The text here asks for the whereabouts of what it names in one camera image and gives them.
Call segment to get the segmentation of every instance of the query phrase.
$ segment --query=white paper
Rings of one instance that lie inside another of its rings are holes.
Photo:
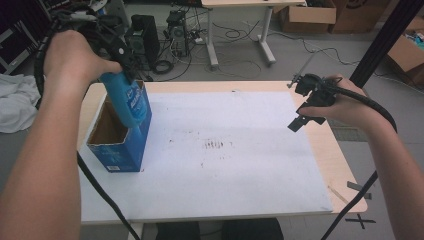
[[[149,94],[139,173],[109,173],[85,146],[89,168],[133,220],[223,219],[331,212],[286,92]],[[81,175],[82,220],[118,220]]]

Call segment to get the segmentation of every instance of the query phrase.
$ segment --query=hand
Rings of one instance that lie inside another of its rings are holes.
[[[337,84],[339,87],[365,96],[362,89],[355,86],[352,81],[344,78],[342,75],[331,76],[329,78],[342,78]],[[365,132],[368,131],[373,123],[384,119],[372,108],[341,94],[337,94],[336,102],[330,107],[304,107],[299,110],[299,113],[310,117],[331,118],[357,127]]]
[[[47,50],[44,73],[46,92],[61,89],[87,89],[102,73],[121,71],[117,62],[104,60],[90,48],[84,36],[76,31],[57,33]]]

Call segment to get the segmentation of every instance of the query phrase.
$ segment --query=scribble marks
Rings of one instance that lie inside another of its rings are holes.
[[[224,147],[224,143],[219,140],[206,139],[204,143],[206,149],[219,149]]]

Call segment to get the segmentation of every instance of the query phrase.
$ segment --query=forearm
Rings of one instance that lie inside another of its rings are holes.
[[[391,125],[378,120],[367,131],[377,173],[397,239],[421,239],[424,177]]]
[[[78,239],[75,151],[82,97],[76,88],[44,95],[0,198],[0,239]]]

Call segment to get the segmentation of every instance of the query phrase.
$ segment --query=cardboard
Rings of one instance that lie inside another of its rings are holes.
[[[416,17],[406,28],[406,32],[424,30],[424,18]],[[410,85],[424,85],[424,50],[405,36],[400,36],[387,54],[400,77]]]
[[[149,132],[152,111],[143,82],[139,82],[147,105],[145,120],[137,128],[126,128],[119,120],[112,102],[106,97],[93,130],[88,148],[109,172],[139,172]]]
[[[336,22],[336,7],[325,0],[324,8],[288,6],[280,11],[281,30],[293,33],[325,33]]]
[[[366,33],[374,29],[390,0],[333,0],[337,8],[331,33]]]

